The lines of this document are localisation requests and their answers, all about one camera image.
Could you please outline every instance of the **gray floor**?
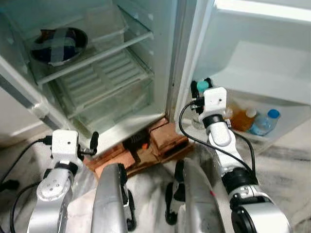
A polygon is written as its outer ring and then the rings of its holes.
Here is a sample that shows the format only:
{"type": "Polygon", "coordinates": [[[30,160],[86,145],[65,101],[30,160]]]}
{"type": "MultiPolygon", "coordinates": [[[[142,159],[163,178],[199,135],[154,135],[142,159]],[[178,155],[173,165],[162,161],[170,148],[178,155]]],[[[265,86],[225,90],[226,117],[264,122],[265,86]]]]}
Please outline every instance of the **gray floor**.
{"type": "MultiPolygon", "coordinates": [[[[24,142],[0,152],[0,175],[27,144],[24,142]]],[[[50,154],[51,150],[48,147],[40,144],[34,145],[24,155],[18,166],[14,168],[10,178],[20,180],[21,187],[38,181],[51,163],[50,154]]],[[[226,195],[213,170],[214,166],[211,163],[210,153],[203,147],[197,146],[189,156],[204,168],[217,195],[226,232],[231,233],[230,211],[226,195]]],[[[249,162],[248,156],[245,156],[244,159],[249,162]]],[[[257,155],[256,161],[260,184],[287,215],[294,227],[294,232],[310,233],[310,152],[305,148],[301,150],[285,146],[273,146],[264,153],[257,155]]],[[[128,186],[133,192],[137,207],[136,215],[139,227],[136,232],[174,232],[174,229],[166,225],[164,221],[164,192],[167,183],[173,179],[173,171],[174,163],[170,162],[146,169],[143,173],[129,179],[128,186]]],[[[95,187],[94,176],[86,168],[77,175],[73,188],[74,203],[83,203],[84,209],[80,209],[80,212],[90,211],[85,206],[87,203],[89,206],[91,205],[95,187]]],[[[0,195],[0,221],[5,232],[8,232],[8,214],[16,192],[4,191],[0,195]]],[[[34,192],[26,193],[21,198],[16,211],[17,232],[26,232],[34,203],[34,192]]],[[[87,222],[90,219],[84,218],[83,221],[87,222]]]]}

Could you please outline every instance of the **plastic bottle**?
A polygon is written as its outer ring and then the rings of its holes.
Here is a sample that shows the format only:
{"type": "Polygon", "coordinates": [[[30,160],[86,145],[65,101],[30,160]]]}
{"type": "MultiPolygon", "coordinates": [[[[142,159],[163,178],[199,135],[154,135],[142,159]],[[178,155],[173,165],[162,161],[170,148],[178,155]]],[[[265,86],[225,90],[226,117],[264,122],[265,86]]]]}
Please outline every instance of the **plastic bottle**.
{"type": "MultiPolygon", "coordinates": [[[[204,91],[209,88],[209,84],[206,81],[199,81],[196,85],[196,88],[199,92],[199,96],[202,97],[204,91]]],[[[205,127],[204,127],[204,124],[199,121],[199,114],[201,113],[194,111],[194,115],[192,118],[192,125],[194,126],[194,128],[198,130],[203,130],[205,129],[205,127]]]]}
{"type": "Polygon", "coordinates": [[[247,131],[252,126],[256,114],[257,111],[254,108],[247,108],[246,110],[239,111],[231,119],[231,127],[242,132],[247,131]]]}
{"type": "Polygon", "coordinates": [[[280,112],[276,109],[271,109],[268,114],[259,115],[255,118],[254,124],[249,132],[255,135],[264,136],[272,131],[280,117],[280,112]]]}

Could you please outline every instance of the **refrigerator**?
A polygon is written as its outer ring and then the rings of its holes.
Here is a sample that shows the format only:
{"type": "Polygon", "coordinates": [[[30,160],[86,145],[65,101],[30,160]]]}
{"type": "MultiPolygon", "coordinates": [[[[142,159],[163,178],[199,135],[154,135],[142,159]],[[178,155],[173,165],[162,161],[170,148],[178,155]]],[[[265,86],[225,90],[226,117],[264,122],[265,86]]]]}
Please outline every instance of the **refrigerator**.
{"type": "MultiPolygon", "coordinates": [[[[241,108],[280,111],[266,136],[243,133],[260,151],[311,117],[310,15],[307,0],[5,0],[0,84],[50,128],[78,131],[84,146],[98,131],[99,154],[164,116],[177,122],[190,83],[210,77],[241,108]],[[99,48],[93,36],[106,27],[93,12],[107,4],[123,27],[99,48]],[[40,30],[63,27],[86,32],[85,51],[59,67],[34,60],[40,30]]],[[[186,131],[207,140],[192,117],[186,131]]]]}

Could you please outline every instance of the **blue cap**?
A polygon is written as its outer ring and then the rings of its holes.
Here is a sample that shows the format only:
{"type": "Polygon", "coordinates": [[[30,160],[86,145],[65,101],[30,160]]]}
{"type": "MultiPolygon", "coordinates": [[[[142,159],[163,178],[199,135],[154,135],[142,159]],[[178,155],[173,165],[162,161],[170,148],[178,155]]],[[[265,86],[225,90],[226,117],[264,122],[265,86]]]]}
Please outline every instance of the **blue cap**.
{"type": "Polygon", "coordinates": [[[268,117],[271,117],[273,119],[276,119],[280,116],[280,112],[276,109],[271,109],[269,112],[268,112],[268,117]]]}
{"type": "Polygon", "coordinates": [[[196,85],[196,88],[200,93],[203,93],[206,89],[209,88],[209,84],[206,81],[199,81],[196,85]]]}

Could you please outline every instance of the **orange juice bottle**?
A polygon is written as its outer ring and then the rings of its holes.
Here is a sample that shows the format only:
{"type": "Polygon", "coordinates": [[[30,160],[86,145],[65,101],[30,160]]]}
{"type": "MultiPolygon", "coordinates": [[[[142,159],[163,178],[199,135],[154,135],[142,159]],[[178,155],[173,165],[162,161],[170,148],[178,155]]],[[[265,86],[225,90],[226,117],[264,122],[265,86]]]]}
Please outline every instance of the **orange juice bottle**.
{"type": "Polygon", "coordinates": [[[257,111],[254,108],[247,108],[246,110],[239,111],[230,120],[231,127],[242,132],[249,130],[255,120],[256,114],[257,111]]]}

